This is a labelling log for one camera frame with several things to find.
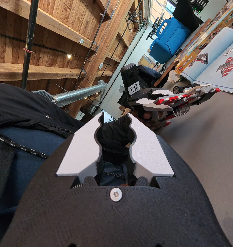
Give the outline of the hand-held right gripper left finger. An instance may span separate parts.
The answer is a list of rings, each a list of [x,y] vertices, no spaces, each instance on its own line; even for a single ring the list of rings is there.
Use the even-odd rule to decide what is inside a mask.
[[[95,177],[100,173],[102,146],[97,140],[97,132],[103,124],[104,113],[101,112],[74,133],[57,176],[77,176],[84,183],[87,176]]]

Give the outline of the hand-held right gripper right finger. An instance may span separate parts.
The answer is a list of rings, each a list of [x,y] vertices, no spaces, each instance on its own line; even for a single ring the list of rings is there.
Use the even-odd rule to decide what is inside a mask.
[[[174,171],[158,141],[157,135],[132,114],[129,125],[129,172],[136,178],[173,177]]]

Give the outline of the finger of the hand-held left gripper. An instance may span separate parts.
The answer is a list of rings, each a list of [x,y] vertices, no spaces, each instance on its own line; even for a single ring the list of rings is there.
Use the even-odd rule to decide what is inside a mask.
[[[165,89],[165,88],[153,88],[152,89],[152,95],[174,95],[174,93],[168,89]]]
[[[142,98],[137,100],[136,103],[141,104],[145,111],[173,111],[172,107],[164,104],[156,105],[154,101],[148,98]]]

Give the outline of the red white brick plane model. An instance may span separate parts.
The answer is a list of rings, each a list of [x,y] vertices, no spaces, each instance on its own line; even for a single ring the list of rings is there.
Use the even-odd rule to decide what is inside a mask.
[[[196,85],[190,83],[185,87],[175,86],[173,95],[159,97],[154,101],[154,105],[159,109],[167,106],[164,108],[166,115],[163,114],[162,117],[159,117],[157,122],[161,122],[163,127],[167,127],[170,125],[171,119],[183,116],[189,112],[190,107],[202,104],[218,92],[220,89],[211,84]]]

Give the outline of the person's left forearm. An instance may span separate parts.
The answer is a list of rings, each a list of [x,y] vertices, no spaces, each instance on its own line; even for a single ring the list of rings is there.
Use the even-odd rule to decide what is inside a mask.
[[[118,120],[104,123],[98,136],[102,149],[111,153],[127,155],[129,153],[129,148],[126,147],[129,143],[129,125],[130,119],[127,115]]]

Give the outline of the person's left hand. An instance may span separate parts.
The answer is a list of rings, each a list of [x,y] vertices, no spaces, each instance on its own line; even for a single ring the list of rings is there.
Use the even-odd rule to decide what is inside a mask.
[[[152,119],[151,111],[138,110],[137,119],[152,131],[157,131],[162,127],[161,122],[155,122]]]

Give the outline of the dark blue backpack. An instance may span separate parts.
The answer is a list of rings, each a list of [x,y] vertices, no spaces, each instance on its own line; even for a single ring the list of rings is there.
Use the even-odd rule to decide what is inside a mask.
[[[138,65],[137,71],[141,88],[152,88],[155,82],[161,77],[159,72],[147,66]]]

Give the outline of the cardboard sheets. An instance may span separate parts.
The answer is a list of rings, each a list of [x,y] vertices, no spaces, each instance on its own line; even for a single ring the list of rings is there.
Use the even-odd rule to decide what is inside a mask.
[[[146,66],[146,67],[153,69],[156,63],[157,63],[156,60],[152,60],[151,58],[143,54],[140,61],[138,62],[138,65]]]

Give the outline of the yellow toy box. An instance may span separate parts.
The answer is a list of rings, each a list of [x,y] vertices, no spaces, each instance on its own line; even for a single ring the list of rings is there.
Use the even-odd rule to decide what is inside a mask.
[[[228,1],[223,8],[211,19],[205,30],[195,39],[183,53],[175,60],[176,74],[188,66],[187,60],[195,59],[196,56],[215,38],[215,36],[225,27],[233,29],[233,1]]]

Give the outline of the wood-edged table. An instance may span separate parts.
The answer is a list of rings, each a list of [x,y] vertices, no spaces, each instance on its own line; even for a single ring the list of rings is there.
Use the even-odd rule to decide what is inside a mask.
[[[211,19],[208,18],[205,22],[203,22],[203,24],[201,26],[199,26],[194,32],[192,32],[187,39],[184,41],[184,43],[181,45],[182,51],[179,53],[179,55],[181,53],[184,52],[184,50],[187,49],[187,47],[195,40],[197,39],[197,37],[200,35],[200,33],[202,33],[205,28],[207,27],[207,25],[211,22]],[[154,83],[154,87],[157,87],[158,85],[160,85],[161,81],[165,78],[165,76],[167,74],[169,74],[169,71],[172,70],[174,64],[177,64],[177,62],[175,62],[177,58],[177,55],[173,55],[167,62],[165,62],[163,64],[163,66],[161,67],[161,70],[159,71],[160,73],[162,72],[162,75],[160,78],[158,78],[158,80]]]

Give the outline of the black stools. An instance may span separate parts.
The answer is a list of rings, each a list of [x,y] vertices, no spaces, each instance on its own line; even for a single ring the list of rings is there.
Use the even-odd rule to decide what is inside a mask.
[[[153,35],[157,35],[157,30],[160,27],[162,21],[164,20],[163,16],[164,16],[164,13],[160,17],[156,18],[155,22],[152,25],[152,31],[147,36],[146,40],[148,40],[149,38],[154,40]]]

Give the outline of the open instruction booklet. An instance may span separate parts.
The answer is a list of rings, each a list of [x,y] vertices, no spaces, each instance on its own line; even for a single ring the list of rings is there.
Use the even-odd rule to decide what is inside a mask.
[[[187,61],[180,78],[233,94],[233,29],[223,28],[195,59]]]

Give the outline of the black jacket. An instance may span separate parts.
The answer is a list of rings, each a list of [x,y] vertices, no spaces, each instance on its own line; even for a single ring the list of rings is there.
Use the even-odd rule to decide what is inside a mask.
[[[83,125],[42,95],[0,83],[0,129],[20,127],[67,138]]]

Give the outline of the black fabric screen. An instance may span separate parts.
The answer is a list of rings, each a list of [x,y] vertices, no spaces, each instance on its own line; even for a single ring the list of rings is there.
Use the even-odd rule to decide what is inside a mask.
[[[203,24],[203,21],[194,14],[189,0],[177,1],[173,17],[186,26],[191,32]]]

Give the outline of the black metal rack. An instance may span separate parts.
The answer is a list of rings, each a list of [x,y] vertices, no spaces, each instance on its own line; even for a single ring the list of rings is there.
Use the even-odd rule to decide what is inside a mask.
[[[192,4],[192,9],[197,11],[198,13],[214,13],[219,11],[228,0],[192,0],[190,1]]]

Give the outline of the black pole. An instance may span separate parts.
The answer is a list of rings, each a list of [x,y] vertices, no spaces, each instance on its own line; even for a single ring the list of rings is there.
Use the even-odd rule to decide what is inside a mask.
[[[31,54],[33,53],[32,45],[33,45],[33,39],[34,39],[38,5],[39,5],[39,0],[31,1],[27,36],[26,36],[26,45],[25,45],[25,48],[23,49],[25,51],[25,56],[24,56],[24,63],[23,63],[23,70],[22,70],[22,83],[21,83],[22,89],[26,89],[30,59],[31,59]]]

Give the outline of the metal ventilation duct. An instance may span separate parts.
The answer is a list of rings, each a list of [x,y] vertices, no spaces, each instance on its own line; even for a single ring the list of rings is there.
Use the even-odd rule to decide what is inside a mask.
[[[105,83],[103,80],[100,80],[97,82],[97,85],[81,88],[77,90],[67,91],[56,95],[51,95],[45,90],[33,91],[33,93],[42,95],[43,97],[47,98],[58,107],[63,107],[71,103],[74,103],[78,100],[89,97],[93,94],[105,91],[107,87],[108,84]]]

